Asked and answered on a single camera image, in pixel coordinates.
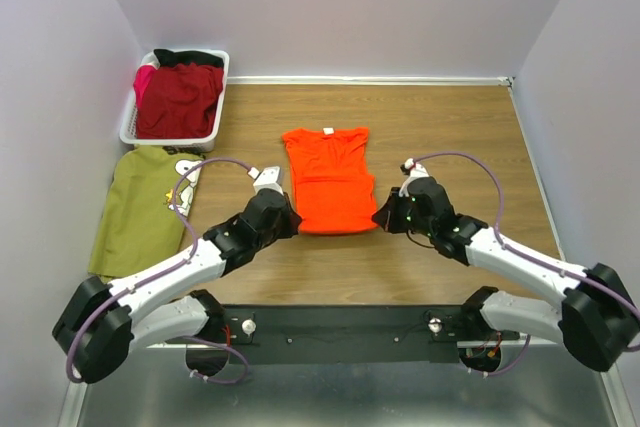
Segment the orange t shirt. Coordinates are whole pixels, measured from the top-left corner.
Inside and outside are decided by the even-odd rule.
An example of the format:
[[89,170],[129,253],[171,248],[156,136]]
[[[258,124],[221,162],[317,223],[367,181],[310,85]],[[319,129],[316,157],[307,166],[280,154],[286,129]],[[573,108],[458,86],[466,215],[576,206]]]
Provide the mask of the orange t shirt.
[[366,163],[369,129],[295,129],[282,135],[299,231],[359,234],[376,227],[375,177]]

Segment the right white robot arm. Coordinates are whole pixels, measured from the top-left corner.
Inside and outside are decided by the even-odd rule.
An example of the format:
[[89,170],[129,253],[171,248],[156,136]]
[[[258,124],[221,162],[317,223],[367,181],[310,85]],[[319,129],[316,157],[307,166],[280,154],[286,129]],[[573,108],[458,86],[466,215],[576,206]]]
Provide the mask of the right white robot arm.
[[563,345],[582,365],[606,372],[639,333],[639,314],[618,273],[571,264],[503,239],[487,223],[454,210],[432,177],[391,189],[372,220],[392,234],[428,238],[442,256],[525,286],[535,298],[492,290],[477,309],[495,331],[517,331]]

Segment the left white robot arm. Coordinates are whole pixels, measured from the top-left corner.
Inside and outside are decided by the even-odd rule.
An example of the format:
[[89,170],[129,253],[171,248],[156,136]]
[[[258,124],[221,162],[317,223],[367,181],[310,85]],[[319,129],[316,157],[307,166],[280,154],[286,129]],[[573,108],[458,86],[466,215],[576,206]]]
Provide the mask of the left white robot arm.
[[134,328],[142,321],[187,288],[222,278],[274,242],[295,236],[300,222],[286,193],[264,188],[191,248],[111,283],[97,276],[83,280],[52,330],[66,354],[68,379],[91,384],[106,378],[138,342]]

